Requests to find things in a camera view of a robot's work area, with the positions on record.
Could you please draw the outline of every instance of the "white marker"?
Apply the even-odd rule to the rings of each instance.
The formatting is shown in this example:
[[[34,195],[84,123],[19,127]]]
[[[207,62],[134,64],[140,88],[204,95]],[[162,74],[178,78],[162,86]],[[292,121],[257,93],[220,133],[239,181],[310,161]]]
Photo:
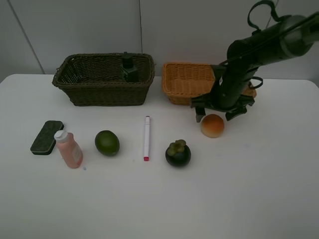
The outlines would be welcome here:
[[[150,121],[151,118],[146,116],[145,118],[145,134],[144,134],[144,161],[149,161],[150,152]]]

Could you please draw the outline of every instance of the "dark bottle in basket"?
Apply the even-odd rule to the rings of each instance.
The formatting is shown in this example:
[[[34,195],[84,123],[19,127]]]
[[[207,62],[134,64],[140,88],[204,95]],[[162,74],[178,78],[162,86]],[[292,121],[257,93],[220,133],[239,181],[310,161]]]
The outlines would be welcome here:
[[[122,80],[126,82],[138,82],[138,69],[133,64],[133,55],[124,52],[121,65]]]

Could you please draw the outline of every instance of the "black bottle cap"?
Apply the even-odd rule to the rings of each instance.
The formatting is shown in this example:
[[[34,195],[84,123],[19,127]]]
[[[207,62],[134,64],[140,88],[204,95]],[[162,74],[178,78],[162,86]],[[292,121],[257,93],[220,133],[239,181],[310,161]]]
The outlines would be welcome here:
[[[134,66],[133,55],[127,52],[124,52],[124,55],[122,56],[122,63],[125,69],[132,68]]]

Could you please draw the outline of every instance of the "dark brown wicker basket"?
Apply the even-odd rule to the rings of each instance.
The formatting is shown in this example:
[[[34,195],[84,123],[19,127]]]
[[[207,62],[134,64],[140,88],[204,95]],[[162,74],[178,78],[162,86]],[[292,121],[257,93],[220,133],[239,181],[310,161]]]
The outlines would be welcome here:
[[[121,79],[121,53],[67,57],[53,77],[75,106],[138,106],[145,101],[155,70],[150,55],[133,54],[139,82]]]

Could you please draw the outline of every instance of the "bun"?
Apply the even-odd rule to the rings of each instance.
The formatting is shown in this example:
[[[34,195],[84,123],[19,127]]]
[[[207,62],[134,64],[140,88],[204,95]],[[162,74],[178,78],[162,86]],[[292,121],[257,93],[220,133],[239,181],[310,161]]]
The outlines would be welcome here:
[[[224,121],[218,115],[208,115],[201,122],[201,132],[210,138],[218,138],[224,132]]]

